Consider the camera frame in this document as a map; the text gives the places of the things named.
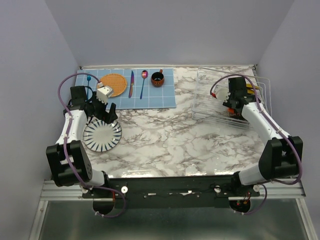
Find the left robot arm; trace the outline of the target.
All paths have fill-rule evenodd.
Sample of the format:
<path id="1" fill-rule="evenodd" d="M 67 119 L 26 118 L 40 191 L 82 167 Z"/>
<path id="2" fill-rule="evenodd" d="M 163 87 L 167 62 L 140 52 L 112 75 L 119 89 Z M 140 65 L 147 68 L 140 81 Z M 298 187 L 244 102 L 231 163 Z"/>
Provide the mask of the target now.
<path id="1" fill-rule="evenodd" d="M 109 86 L 98 84 L 98 89 L 88 98 L 86 86 L 70 88 L 71 99 L 63 111 L 65 122 L 59 139 L 46 148 L 46 157 L 52 178 L 58 187 L 76 184 L 94 186 L 93 191 L 101 198 L 107 197 L 111 185 L 104 171 L 93 170 L 81 142 L 88 119 L 96 118 L 103 124 L 117 120 L 116 105 L 107 112 L 108 98 L 113 94 Z"/>

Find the blue striped white plate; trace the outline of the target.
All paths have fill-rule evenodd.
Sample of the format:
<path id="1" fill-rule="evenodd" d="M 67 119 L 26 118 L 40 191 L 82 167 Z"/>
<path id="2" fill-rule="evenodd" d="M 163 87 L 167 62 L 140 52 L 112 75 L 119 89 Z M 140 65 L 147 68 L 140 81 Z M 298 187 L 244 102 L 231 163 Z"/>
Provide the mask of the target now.
<path id="1" fill-rule="evenodd" d="M 107 152 L 120 142 L 122 127 L 116 120 L 107 124 L 95 119 L 85 127 L 82 138 L 88 149 L 99 153 Z"/>

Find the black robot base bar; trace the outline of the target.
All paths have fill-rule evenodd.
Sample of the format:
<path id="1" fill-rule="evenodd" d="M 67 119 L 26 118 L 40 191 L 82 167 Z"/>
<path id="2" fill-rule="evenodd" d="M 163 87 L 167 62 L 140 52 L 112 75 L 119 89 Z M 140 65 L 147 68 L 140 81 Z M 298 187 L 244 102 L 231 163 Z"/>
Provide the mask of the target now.
<path id="1" fill-rule="evenodd" d="M 108 189 L 93 188 L 82 196 L 95 201 L 116 200 L 127 208 L 228 208 L 231 198 L 258 197 L 253 185 L 236 183 L 232 175 L 110 178 Z"/>

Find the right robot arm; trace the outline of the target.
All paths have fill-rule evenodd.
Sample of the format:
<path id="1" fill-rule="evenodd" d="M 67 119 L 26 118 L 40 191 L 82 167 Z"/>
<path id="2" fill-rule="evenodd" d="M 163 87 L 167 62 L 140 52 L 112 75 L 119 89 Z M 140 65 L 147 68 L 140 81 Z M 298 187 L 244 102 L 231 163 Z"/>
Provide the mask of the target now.
<path id="1" fill-rule="evenodd" d="M 291 136 L 271 118 L 256 93 L 248 94 L 246 82 L 252 81 L 241 74 L 227 75 L 229 96 L 226 107 L 233 109 L 247 120 L 264 144 L 258 163 L 239 171 L 238 179 L 230 183 L 230 191 L 241 196 L 248 185 L 275 181 L 294 185 L 301 180 L 303 141 Z"/>

